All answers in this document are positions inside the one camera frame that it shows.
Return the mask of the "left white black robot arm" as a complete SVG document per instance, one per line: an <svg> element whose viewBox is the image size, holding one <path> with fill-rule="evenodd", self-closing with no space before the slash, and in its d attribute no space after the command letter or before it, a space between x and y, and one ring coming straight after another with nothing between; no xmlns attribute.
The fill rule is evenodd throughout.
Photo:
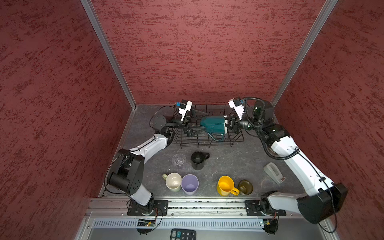
<svg viewBox="0 0 384 240"><path fill-rule="evenodd" d="M145 164L172 143L175 136L173 129L184 130L193 137L205 128L193 125L192 121L208 115L194 108L188 111L179 109L177 117L165 117L156 112L149 122L155 130L153 136L135 148L117 152L106 173L104 188L114 187L118 195L124 194L137 204L142 214L150 215L155 208L155 198L143 185Z"/></svg>

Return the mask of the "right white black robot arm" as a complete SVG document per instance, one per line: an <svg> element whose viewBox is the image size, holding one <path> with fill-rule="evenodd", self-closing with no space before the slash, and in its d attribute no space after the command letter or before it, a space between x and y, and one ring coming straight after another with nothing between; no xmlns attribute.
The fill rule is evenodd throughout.
<svg viewBox="0 0 384 240"><path fill-rule="evenodd" d="M255 131L268 157L284 161L302 184L300 195L268 192L261 196L258 210L272 215L277 210L301 214L308 222L318 224L336 215L347 197L348 189L323 174L302 152L288 131L274 119L274 107L259 98L229 100L236 116L229 117L230 130Z"/></svg>

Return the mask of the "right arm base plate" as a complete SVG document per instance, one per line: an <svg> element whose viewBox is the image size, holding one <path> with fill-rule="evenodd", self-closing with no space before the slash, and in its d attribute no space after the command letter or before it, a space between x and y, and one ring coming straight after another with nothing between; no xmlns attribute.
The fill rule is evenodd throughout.
<svg viewBox="0 0 384 240"><path fill-rule="evenodd" d="M247 216L254 217L284 217L287 215L284 210L275 210L267 200L247 200L245 201Z"/></svg>

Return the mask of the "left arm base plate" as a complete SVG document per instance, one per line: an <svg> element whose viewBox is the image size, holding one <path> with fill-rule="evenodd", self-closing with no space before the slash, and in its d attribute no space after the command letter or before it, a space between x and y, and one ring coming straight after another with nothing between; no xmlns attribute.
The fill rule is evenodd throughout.
<svg viewBox="0 0 384 240"><path fill-rule="evenodd" d="M150 200L147 205L142 206L130 200L127 203L128 216L166 216L168 211L168 200Z"/></svg>

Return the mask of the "dark green mug white inside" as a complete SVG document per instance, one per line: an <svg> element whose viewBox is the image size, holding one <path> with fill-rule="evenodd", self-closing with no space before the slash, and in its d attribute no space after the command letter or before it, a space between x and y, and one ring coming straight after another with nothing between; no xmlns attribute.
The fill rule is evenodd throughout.
<svg viewBox="0 0 384 240"><path fill-rule="evenodd" d="M223 142L228 131L227 123L225 116L207 116L201 119L200 126L205 128L213 141Z"/></svg>

